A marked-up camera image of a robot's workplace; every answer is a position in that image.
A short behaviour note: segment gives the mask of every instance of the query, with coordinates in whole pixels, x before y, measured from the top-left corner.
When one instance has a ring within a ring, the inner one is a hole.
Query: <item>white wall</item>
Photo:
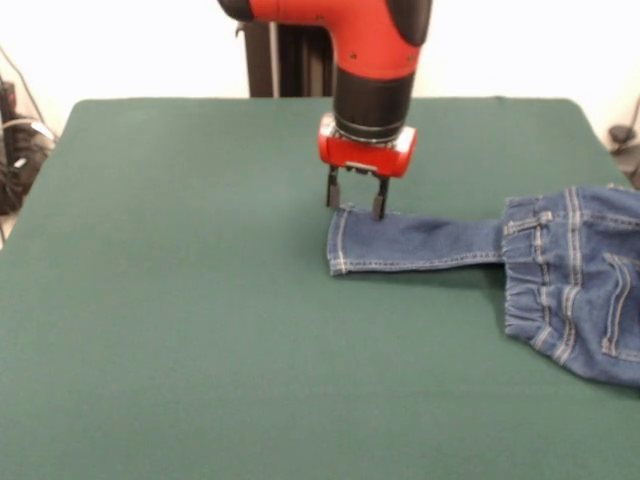
[[[3,9],[20,21],[3,22],[0,42],[57,131],[82,98],[248,96],[244,40],[217,0],[12,0]],[[434,0],[415,95],[571,98],[605,141],[640,93],[638,18],[634,0]]]
[[[605,141],[640,94],[637,0],[433,0],[416,95],[570,98]]]
[[[249,95],[244,39],[217,0],[11,0],[2,14],[18,21],[0,43],[57,132],[83,98]]]

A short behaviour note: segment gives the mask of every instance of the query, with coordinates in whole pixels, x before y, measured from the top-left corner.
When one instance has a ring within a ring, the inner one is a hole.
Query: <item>green table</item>
[[[329,276],[329,108],[75,108],[0,254],[2,480],[638,478],[640,397],[505,338],[499,268]],[[409,122],[393,210],[625,182],[569,102],[416,100]]]

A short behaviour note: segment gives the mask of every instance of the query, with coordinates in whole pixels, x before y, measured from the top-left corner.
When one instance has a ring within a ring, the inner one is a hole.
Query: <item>stitching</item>
[[[344,236],[344,226],[347,223],[347,216],[349,215],[349,209],[344,211],[344,215],[340,219],[340,228],[338,229],[338,257],[340,258],[340,267],[342,268],[342,273],[347,273],[347,267],[345,266],[344,261],[344,252],[342,251],[342,237]]]
[[[583,276],[582,276],[582,250],[581,250],[581,238],[580,238],[580,227],[582,224],[582,211],[580,210],[580,202],[578,201],[578,192],[575,187],[572,187],[569,191],[570,200],[572,203],[572,220],[570,221],[570,232],[571,232],[571,240],[573,243],[573,256],[572,256],[572,287],[569,289],[569,303],[566,305],[567,308],[567,326],[568,326],[568,343],[566,346],[566,350],[564,355],[560,358],[560,364],[564,365],[564,363],[569,359],[569,355],[573,351],[573,347],[575,346],[577,335],[576,335],[576,327],[573,322],[573,304],[575,303],[576,297],[580,292],[580,288],[582,287]]]
[[[628,258],[628,257],[621,257],[620,255],[611,255],[609,253],[605,254],[605,256],[613,262],[617,261],[620,265],[628,263],[630,265],[633,265],[636,268],[640,268],[640,260],[635,260],[633,258]]]
[[[629,350],[619,350],[618,358],[621,358],[622,360],[637,362],[637,361],[640,361],[640,353],[632,352]]]
[[[551,327],[549,326],[545,327],[542,333],[540,334],[540,337],[538,337],[538,340],[536,340],[536,344],[535,344],[536,350],[540,350],[540,347],[542,346],[542,344],[547,339],[550,333],[551,333]]]
[[[527,230],[540,225],[546,225],[553,220],[553,212],[545,211],[541,212],[533,217],[524,218],[522,220],[511,220],[505,226],[506,234],[518,233],[522,230]]]
[[[611,265],[613,266],[613,269],[616,272],[616,276],[618,277],[618,288],[616,289],[616,292],[613,296],[613,301],[609,306],[609,315],[607,318],[607,332],[604,340],[602,341],[602,351],[604,353],[613,354],[615,348],[611,343],[611,337],[613,336],[613,323],[614,323],[613,319],[615,317],[614,315],[615,299],[620,296],[623,281],[622,281],[622,276],[620,275],[620,268],[618,267],[620,263],[617,261],[617,258],[614,255],[610,255],[607,253],[605,254],[605,259],[611,263]]]
[[[616,350],[617,350],[617,344],[618,344],[618,337],[620,336],[620,318],[622,317],[622,306],[624,305],[627,296],[629,295],[629,292],[631,291],[631,276],[629,275],[629,271],[624,268],[624,266],[622,265],[622,262],[620,261],[619,258],[614,257],[614,262],[618,265],[620,265],[622,271],[624,272],[624,280],[621,278],[620,274],[618,273],[618,278],[620,280],[620,282],[622,284],[624,284],[624,290],[622,291],[622,295],[620,296],[620,299],[618,300],[618,307],[617,307],[617,311],[615,314],[615,320],[613,323],[613,339],[611,340],[611,344],[610,344],[610,350],[611,353],[613,355],[616,354]]]
[[[429,267],[434,265],[449,265],[452,263],[462,263],[467,261],[476,261],[478,259],[486,260],[502,260],[502,255],[497,252],[473,252],[464,255],[458,255],[454,257],[447,257],[438,260],[429,260],[426,262],[396,262],[389,260],[345,260],[342,255],[338,260],[333,260],[333,265],[340,266],[343,271],[344,268],[352,267]]]
[[[571,286],[565,290],[563,296],[562,312],[565,318],[565,331],[562,338],[562,344],[556,351],[554,357],[563,365],[571,354],[573,344],[575,343],[575,326],[571,313],[573,310],[573,302],[582,284],[582,269],[580,268],[580,208],[575,187],[565,190],[565,201],[567,203],[567,211],[569,213],[569,228],[567,229],[568,246],[569,246],[569,271],[571,277]]]
[[[625,276],[625,289],[622,293],[622,297],[620,297],[620,301],[618,302],[618,311],[616,312],[616,320],[613,329],[613,351],[616,351],[618,337],[620,336],[620,317],[622,316],[622,306],[624,302],[627,300],[627,296],[629,295],[629,291],[631,290],[631,276],[629,275],[629,271],[626,268],[622,268]]]
[[[622,192],[627,192],[627,193],[638,193],[637,190],[631,188],[631,187],[623,187],[622,185],[616,185],[615,183],[609,183],[607,184],[607,189],[609,190],[620,190]]]
[[[623,215],[607,215],[596,212],[584,212],[584,217],[587,220],[611,223],[614,225],[622,225],[625,227],[631,227],[633,229],[640,228],[640,220],[633,217],[625,217]]]
[[[540,264],[542,269],[543,285],[540,288],[540,294],[542,296],[542,305],[543,305],[544,323],[545,323],[545,329],[543,333],[538,337],[538,340],[535,343],[535,348],[539,349],[542,346],[542,342],[546,340],[549,334],[549,331],[551,330],[550,329],[551,311],[549,308],[549,300],[547,298],[547,288],[546,288],[546,286],[551,283],[551,278],[549,275],[549,266],[544,261],[544,256],[542,254],[542,228],[540,228],[540,226],[536,227],[535,252],[536,252],[536,260]]]

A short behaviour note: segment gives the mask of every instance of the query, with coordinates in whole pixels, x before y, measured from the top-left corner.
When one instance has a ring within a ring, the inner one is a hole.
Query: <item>seam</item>
[[[565,331],[560,347],[554,355],[556,361],[560,365],[569,358],[573,345],[575,344],[575,325],[573,323],[572,311],[573,303],[582,285],[582,261],[580,253],[580,205],[576,195],[575,187],[565,190],[565,201],[567,203],[567,212],[569,213],[569,222],[567,229],[567,241],[569,246],[569,276],[571,286],[565,290],[563,296],[562,313],[565,319]]]
[[[544,255],[542,253],[542,228],[540,226],[536,227],[536,235],[535,235],[535,253],[536,253],[536,261],[540,265],[542,270],[542,286],[540,287],[540,295],[543,305],[543,315],[544,315],[544,324],[545,328],[543,332],[538,337],[538,340],[535,342],[536,350],[539,350],[542,346],[542,343],[546,340],[547,336],[551,331],[551,310],[549,308],[549,299],[547,297],[547,286],[551,283],[551,276],[549,274],[549,265],[545,262]]]
[[[340,268],[342,269],[343,274],[347,273],[347,267],[344,261],[344,252],[342,251],[342,244],[343,244],[343,236],[344,236],[344,227],[345,227],[345,224],[347,223],[347,217],[349,216],[349,212],[350,212],[349,209],[346,209],[344,211],[344,215],[340,219],[340,227],[338,228],[338,242],[337,242],[338,258],[340,259]]]
[[[618,356],[616,358],[620,358],[622,360],[627,360],[629,362],[638,362],[640,361],[640,353],[633,352],[630,350],[619,350]]]
[[[607,189],[608,190],[620,190],[622,192],[627,192],[627,193],[635,193],[637,194],[638,191],[635,190],[634,188],[631,187],[624,187],[622,185],[616,185],[615,183],[609,183],[607,184]]]
[[[616,312],[616,318],[615,318],[615,322],[614,322],[614,327],[613,327],[613,344],[612,344],[612,348],[613,348],[613,352],[615,352],[617,350],[617,344],[618,344],[618,337],[620,336],[620,317],[622,316],[622,306],[624,305],[624,302],[627,300],[627,296],[629,295],[629,291],[631,290],[631,276],[629,275],[629,271],[622,267],[622,271],[624,272],[625,275],[625,288],[624,291],[622,293],[622,296],[620,297],[620,301],[618,302],[618,311]]]
[[[640,220],[633,217],[625,217],[623,215],[608,215],[604,213],[584,212],[584,218],[594,222],[611,223],[632,229],[640,229]]]
[[[611,255],[609,253],[605,254],[607,258],[609,258],[613,262],[617,262],[620,265],[628,263],[633,265],[636,268],[640,268],[640,260],[635,260],[633,258],[621,257],[620,255]]]
[[[622,290],[622,276],[620,275],[620,263],[618,259],[614,255],[605,254],[605,259],[611,264],[612,268],[616,272],[616,277],[618,279],[618,287],[616,288],[615,293],[613,294],[613,299],[611,301],[611,305],[609,305],[609,312],[607,315],[607,331],[605,334],[605,338],[602,340],[602,351],[604,353],[613,354],[615,347],[612,344],[613,338],[613,329],[614,329],[614,318],[615,318],[615,303],[616,299],[620,296]]]
[[[575,217],[571,222],[571,232],[573,241],[575,243],[574,249],[574,263],[572,268],[575,270],[575,283],[573,288],[571,289],[571,294],[569,298],[569,305],[567,305],[567,320],[569,322],[569,343],[567,345],[567,349],[565,351],[564,356],[560,359],[560,364],[564,365],[564,363],[569,359],[569,355],[573,351],[575,346],[577,335],[576,335],[576,326],[573,322],[573,304],[575,303],[576,297],[582,288],[583,283],[583,273],[582,273],[582,239],[581,239],[581,226],[582,226],[582,210],[580,208],[580,202],[578,200],[578,191],[576,187],[572,187],[570,189],[570,197],[573,202],[573,210],[575,213]]]
[[[342,255],[340,255],[341,245],[339,244],[339,258],[337,260],[333,260],[331,263],[333,265],[340,266],[340,268],[351,268],[351,267],[429,267],[434,265],[450,265],[463,263],[468,261],[475,262],[478,259],[483,260],[500,260],[502,261],[502,255],[497,252],[473,252],[466,253],[464,255],[457,255],[453,257],[446,257],[437,260],[429,260],[429,261],[417,261],[417,262],[398,262],[398,261],[390,261],[390,260],[345,260]]]

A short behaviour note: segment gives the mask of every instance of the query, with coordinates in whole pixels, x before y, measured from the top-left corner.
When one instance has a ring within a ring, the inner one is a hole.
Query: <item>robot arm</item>
[[[382,218],[389,177],[404,174],[415,147],[415,131],[405,127],[405,120],[432,0],[219,3],[238,21],[327,29],[337,64],[334,111],[323,119],[319,132],[321,158],[331,167],[329,187],[337,187],[337,168],[373,173],[381,182],[378,197],[383,197],[377,198],[374,214]],[[328,205],[339,203],[338,191],[328,189]]]

